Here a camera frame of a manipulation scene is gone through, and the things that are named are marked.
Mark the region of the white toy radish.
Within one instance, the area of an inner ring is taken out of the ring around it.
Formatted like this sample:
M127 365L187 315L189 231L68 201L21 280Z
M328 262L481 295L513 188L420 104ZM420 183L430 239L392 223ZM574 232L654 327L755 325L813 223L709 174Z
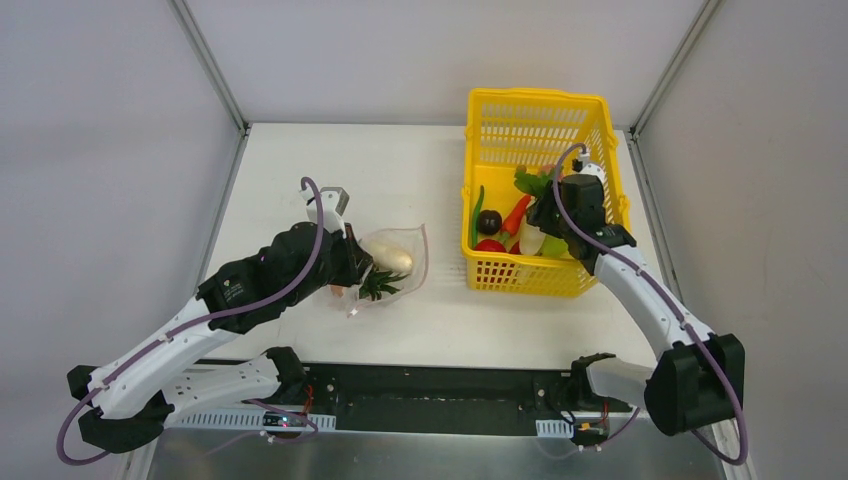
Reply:
M413 271L415 261L412 254L399 246L381 240L366 239L361 241L361 247L380 269L399 274L409 274Z
M544 194L544 189L552 178L552 165L545 165L536 173L529 173L524 165L518 166L514 173L514 186L531 200L521 217L519 226L519 252L521 255L537 256L542 249L546 234L537 226L529 223L529 218L535 210L538 198Z

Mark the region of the green toy apple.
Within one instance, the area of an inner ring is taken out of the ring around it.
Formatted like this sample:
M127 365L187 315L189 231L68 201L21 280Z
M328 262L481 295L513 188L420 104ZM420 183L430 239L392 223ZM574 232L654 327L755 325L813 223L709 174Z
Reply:
M569 256L569 247L564 240L546 236L538 254L546 258L560 259Z

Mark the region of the dark toy avocado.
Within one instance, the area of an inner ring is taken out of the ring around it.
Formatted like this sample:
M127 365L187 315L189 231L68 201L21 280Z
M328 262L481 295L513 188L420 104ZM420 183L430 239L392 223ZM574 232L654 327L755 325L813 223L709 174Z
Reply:
M496 210L482 210L477 226L479 235L494 236L502 229L503 218Z

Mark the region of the red toy bell pepper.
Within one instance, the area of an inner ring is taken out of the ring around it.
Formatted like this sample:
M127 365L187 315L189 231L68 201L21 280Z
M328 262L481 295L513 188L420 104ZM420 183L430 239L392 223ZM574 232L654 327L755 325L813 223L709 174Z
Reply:
M499 242L493 238L486 238L480 240L475 246L474 250L478 252L491 252L491 253L506 253L507 249L503 243Z

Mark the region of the clear pink zip top bag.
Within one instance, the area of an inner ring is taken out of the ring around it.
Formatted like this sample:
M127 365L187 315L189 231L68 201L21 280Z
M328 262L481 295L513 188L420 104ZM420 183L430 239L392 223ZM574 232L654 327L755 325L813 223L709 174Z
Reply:
M358 246L371 263L352 287L324 289L328 305L352 317L372 307L385 307L420 289L429 272L426 226L386 228L364 235Z

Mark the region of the toy pineapple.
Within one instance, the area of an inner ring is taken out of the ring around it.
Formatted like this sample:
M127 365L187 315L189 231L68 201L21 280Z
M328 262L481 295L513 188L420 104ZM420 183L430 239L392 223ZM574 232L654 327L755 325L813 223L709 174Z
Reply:
M356 300L378 301L384 297L395 295L402 290L402 282L408 274L380 268L371 268L367 272L356 269L343 272L330 284L331 292L342 297L350 290Z

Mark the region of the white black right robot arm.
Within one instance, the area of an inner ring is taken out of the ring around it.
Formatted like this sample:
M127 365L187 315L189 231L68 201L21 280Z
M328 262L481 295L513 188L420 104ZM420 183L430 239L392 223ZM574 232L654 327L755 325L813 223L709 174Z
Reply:
M583 410L606 397L645 410L667 436L735 421L741 439L746 352L733 334L701 322L651 273L630 232L606 220L601 179L570 174L547 180L527 221L565 241L586 272L605 286L634 320L656 357L653 367L613 354L575 362L569 400Z

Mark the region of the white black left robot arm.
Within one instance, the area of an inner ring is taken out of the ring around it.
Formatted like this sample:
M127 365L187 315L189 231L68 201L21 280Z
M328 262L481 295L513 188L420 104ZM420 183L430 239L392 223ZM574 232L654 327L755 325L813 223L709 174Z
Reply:
M351 225L330 233L312 222L298 223L256 254L224 264L129 353L101 367L79 365L68 372L69 389L80 402L71 417L82 440L125 453L210 409L251 400L297 402L306 373L290 347L272 347L206 373L189 369L326 286L360 284L372 265Z

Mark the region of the green toy bean pod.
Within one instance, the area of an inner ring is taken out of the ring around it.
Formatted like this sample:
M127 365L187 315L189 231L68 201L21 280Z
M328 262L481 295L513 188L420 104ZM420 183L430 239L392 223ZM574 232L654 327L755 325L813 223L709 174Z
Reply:
M476 202L475 202L474 207L472 209L471 218L470 218L469 245L470 245L471 248L474 248L479 242L479 240L478 240L479 232L478 232L477 222L478 222L480 212L482 210L482 206L484 204L484 200L485 200L485 187L483 185L480 185L479 190L478 190L478 194L477 194L477 197L476 197Z

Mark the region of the yellow plastic basket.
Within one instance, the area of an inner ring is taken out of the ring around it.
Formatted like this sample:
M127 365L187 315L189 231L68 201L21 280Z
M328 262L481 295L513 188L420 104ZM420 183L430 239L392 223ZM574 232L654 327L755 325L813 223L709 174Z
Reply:
M475 88L465 128L461 249L473 290L576 298L595 285L585 256L557 233L629 226L606 100L540 88Z

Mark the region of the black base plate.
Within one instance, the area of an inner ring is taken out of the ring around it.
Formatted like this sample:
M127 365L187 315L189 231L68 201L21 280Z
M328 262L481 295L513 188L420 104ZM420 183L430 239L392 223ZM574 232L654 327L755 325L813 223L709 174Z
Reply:
M628 413L569 370L308 363L274 406L331 415L343 431L531 436L539 421Z

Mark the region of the aluminium frame rail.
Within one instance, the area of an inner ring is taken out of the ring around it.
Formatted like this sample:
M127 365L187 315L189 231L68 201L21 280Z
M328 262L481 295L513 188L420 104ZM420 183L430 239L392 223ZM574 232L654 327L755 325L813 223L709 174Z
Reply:
M655 424L666 430L687 430L736 416L720 382L693 377L649 378L640 399Z

